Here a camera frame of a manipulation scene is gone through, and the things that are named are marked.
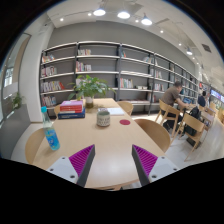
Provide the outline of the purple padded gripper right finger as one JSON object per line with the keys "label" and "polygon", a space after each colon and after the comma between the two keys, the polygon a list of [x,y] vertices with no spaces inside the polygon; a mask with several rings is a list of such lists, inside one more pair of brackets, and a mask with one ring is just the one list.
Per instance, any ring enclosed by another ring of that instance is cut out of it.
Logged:
{"label": "purple padded gripper right finger", "polygon": [[179,170],[166,156],[157,157],[137,145],[132,145],[132,157],[142,186],[155,182]]}

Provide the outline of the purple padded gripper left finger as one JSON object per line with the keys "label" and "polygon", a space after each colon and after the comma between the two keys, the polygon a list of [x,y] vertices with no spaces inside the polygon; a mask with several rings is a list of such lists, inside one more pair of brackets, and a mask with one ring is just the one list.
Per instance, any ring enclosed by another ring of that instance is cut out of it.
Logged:
{"label": "purple padded gripper left finger", "polygon": [[47,171],[84,187],[95,157],[95,145],[90,145],[70,157],[62,156]]}

